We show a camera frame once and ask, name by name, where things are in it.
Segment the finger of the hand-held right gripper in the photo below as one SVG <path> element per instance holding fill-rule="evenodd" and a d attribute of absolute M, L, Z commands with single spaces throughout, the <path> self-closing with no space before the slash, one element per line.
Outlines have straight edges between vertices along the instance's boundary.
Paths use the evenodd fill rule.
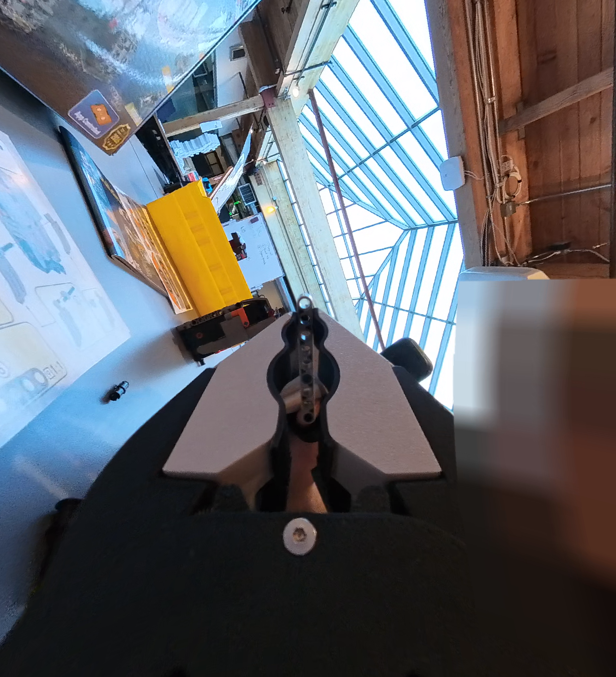
<path fill-rule="evenodd" d="M 327 394 L 328 389 L 321 382 L 290 382 L 281 391 L 287 415 L 295 414 L 299 425 L 311 425 L 316 421 L 320 402 Z"/>

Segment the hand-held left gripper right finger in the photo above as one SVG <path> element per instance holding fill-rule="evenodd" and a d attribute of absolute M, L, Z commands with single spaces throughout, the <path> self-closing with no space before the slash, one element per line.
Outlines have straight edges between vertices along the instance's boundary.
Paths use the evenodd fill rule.
<path fill-rule="evenodd" d="M 371 486 L 441 479 L 441 465 L 393 365 L 318 313 L 318 489 L 329 512 L 347 512 Z"/>

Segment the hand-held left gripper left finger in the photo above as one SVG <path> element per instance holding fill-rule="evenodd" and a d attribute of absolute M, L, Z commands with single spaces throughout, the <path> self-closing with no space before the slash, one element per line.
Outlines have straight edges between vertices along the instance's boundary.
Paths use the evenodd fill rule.
<path fill-rule="evenodd" d="M 254 509 L 271 478 L 279 418 L 267 374 L 285 348 L 282 331 L 291 318 L 284 314 L 219 363 L 162 468 L 165 475 L 236 485 Z"/>

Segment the grey perforated building beam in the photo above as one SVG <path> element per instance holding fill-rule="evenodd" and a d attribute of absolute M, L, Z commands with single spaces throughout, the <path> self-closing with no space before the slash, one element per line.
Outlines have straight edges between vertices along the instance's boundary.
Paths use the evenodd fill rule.
<path fill-rule="evenodd" d="M 319 414 L 318 403 L 328 393 L 316 369 L 319 367 L 320 357 L 315 348 L 314 318 L 315 308 L 313 299 L 303 294 L 297 301 L 297 343 L 296 357 L 298 364 L 298 394 L 300 403 L 296 412 L 296 421 L 302 427 L 315 423 Z"/>

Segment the person's right forearm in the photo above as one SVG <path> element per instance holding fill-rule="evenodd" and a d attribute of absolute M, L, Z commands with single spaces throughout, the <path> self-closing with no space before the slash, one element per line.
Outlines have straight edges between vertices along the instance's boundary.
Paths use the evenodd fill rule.
<path fill-rule="evenodd" d="M 289 436 L 290 476 L 286 499 L 287 512 L 325 514 L 328 509 L 315 483 L 312 471 L 318 466 L 317 442 Z"/>

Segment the grey desk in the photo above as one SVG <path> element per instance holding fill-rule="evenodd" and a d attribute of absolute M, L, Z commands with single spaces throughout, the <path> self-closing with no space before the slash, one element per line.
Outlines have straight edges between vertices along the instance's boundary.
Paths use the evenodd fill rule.
<path fill-rule="evenodd" d="M 47 515 L 81 498 L 134 432 L 201 371 L 183 353 L 168 301 L 110 261 L 58 137 L 64 120 L 0 70 L 0 129 L 73 237 L 130 338 L 0 448 L 0 641 L 22 614 L 41 562 Z M 104 394 L 121 381 L 117 402 Z"/>

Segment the partly built toy vehicle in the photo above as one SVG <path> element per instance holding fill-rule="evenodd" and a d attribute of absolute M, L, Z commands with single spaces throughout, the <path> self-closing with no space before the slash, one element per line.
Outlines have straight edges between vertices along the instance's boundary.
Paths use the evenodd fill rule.
<path fill-rule="evenodd" d="M 265 297 L 228 305 L 175 328 L 182 347 L 200 366 L 211 355 L 252 339 L 278 319 Z"/>

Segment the whiteboard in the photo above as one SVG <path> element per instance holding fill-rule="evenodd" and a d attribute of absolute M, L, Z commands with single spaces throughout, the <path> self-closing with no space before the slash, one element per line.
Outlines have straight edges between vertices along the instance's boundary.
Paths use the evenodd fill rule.
<path fill-rule="evenodd" d="M 276 248 L 262 214 L 230 219 L 222 224 L 248 287 L 259 290 L 265 283 L 284 277 Z"/>

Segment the yellow storage bin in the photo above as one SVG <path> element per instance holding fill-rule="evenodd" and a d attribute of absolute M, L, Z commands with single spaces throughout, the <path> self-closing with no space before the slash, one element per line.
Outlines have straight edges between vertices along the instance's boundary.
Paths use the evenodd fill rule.
<path fill-rule="evenodd" d="M 252 297 L 202 182 L 149 202 L 147 211 L 200 316 Z"/>

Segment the pale wooden roof beam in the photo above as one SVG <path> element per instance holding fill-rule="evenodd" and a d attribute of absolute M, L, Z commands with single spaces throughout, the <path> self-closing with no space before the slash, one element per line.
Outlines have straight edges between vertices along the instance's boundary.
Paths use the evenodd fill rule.
<path fill-rule="evenodd" d="M 335 319 L 351 334 L 364 340 L 343 267 L 320 198 L 307 148 L 290 100 L 270 97 L 267 116 L 288 179 L 292 185 Z"/>

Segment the glass skylight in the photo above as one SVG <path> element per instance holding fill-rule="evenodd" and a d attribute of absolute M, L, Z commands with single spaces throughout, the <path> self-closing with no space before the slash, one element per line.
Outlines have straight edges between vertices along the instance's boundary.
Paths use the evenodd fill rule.
<path fill-rule="evenodd" d="M 411 338 L 433 363 L 422 386 L 454 405 L 457 286 L 465 271 L 425 1 L 359 1 L 314 90 L 357 255 L 307 102 L 298 117 L 365 342 Z"/>

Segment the building instruction booklet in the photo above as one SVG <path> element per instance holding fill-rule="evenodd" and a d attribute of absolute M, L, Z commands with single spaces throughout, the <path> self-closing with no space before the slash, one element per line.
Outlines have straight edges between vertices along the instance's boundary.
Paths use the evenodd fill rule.
<path fill-rule="evenodd" d="M 106 255 L 165 297 L 177 315 L 195 310 L 146 205 L 117 188 L 65 127 L 59 137 Z"/>

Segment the open instruction booklet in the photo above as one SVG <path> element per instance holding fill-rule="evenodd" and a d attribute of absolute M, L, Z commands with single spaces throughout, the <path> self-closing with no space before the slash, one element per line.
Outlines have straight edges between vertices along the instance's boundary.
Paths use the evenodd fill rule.
<path fill-rule="evenodd" d="M 0 448 L 130 336 L 0 131 Z"/>

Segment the blue toy kit box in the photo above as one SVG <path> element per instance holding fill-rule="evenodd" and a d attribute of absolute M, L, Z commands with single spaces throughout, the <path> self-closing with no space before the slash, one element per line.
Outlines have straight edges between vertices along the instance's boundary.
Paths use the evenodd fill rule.
<path fill-rule="evenodd" d="M 0 68 L 113 155 L 259 1 L 0 1 Z"/>

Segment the white wall sensor box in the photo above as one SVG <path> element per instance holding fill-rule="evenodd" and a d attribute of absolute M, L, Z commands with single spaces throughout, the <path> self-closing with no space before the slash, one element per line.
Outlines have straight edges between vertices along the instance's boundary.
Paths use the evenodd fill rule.
<path fill-rule="evenodd" d="M 439 165 L 438 171 L 444 191 L 456 191 L 465 185 L 465 166 L 460 155 L 448 157 Z"/>

